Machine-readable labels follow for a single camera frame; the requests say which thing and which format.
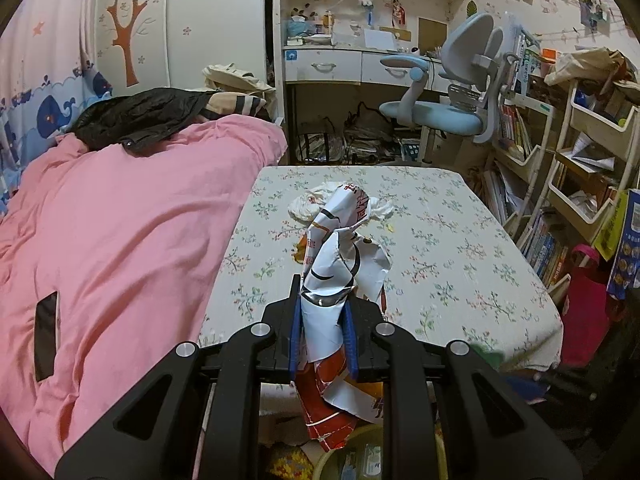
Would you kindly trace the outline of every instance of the crumpled tissue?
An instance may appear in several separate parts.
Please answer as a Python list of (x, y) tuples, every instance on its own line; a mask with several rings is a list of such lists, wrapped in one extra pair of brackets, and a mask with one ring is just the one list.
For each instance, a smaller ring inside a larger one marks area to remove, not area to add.
[[(320, 186), (307, 189), (289, 204), (289, 212), (301, 222), (311, 222), (324, 207), (335, 191), (346, 182), (323, 182)], [(394, 204), (384, 198), (369, 197), (370, 217), (374, 220), (389, 218), (394, 212)]]

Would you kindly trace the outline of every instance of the pink blanket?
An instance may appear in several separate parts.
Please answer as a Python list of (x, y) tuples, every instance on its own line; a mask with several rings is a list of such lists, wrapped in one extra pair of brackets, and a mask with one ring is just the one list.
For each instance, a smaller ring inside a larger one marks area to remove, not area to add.
[[(0, 224), (0, 406), (56, 463), (175, 344), (195, 340), (252, 185), (286, 142), (243, 116), (193, 124), (151, 156), (69, 134), (24, 172)], [(54, 374), (37, 383), (34, 308), (60, 296)]]

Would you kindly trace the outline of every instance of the light blue chair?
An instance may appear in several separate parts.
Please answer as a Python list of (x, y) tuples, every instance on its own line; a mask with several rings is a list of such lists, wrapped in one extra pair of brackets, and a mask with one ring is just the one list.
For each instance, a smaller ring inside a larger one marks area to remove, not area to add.
[[(402, 126), (422, 128), (420, 145), (426, 146), (421, 162), (432, 163), (435, 130), (473, 137), (478, 144), (490, 142), (498, 133), (500, 92), (518, 59), (513, 53), (498, 57), (502, 40), (502, 29), (494, 28), (494, 19), (486, 12), (472, 16), (449, 36), (442, 47), (440, 75), (460, 83), (449, 86), (450, 105), (417, 100), (429, 80), (430, 61), (408, 55), (380, 60), (390, 68), (409, 69), (412, 85), (400, 101), (382, 104), (380, 113)], [(484, 92), (482, 99), (472, 86)]]

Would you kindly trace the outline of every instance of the table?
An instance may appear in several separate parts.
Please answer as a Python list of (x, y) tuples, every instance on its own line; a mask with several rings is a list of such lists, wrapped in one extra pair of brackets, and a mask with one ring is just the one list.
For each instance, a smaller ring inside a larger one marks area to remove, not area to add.
[[(446, 170), (391, 166), (264, 168), (244, 205), (207, 305), (198, 343), (226, 341), (286, 298), (302, 271), (292, 252), (306, 226), (288, 213), (305, 189), (354, 182), (396, 209), (358, 232), (392, 260), (385, 317), (418, 339), (463, 339), (504, 354), (503, 367), (546, 369), (559, 362), (562, 322), (545, 287), (462, 177)], [(292, 386), (264, 384), (261, 408), (287, 411)]]

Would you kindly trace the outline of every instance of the red bag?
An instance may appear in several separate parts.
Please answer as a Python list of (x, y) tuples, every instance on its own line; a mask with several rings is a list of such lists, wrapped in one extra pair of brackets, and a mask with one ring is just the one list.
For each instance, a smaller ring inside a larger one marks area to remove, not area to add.
[(600, 253), (588, 245), (578, 245), (571, 252), (588, 257), (586, 267), (575, 263), (571, 269), (571, 283), (564, 300), (562, 323), (562, 364), (573, 367), (586, 366), (612, 323), (621, 320), (626, 311), (624, 306), (607, 294), (609, 273), (598, 270)]

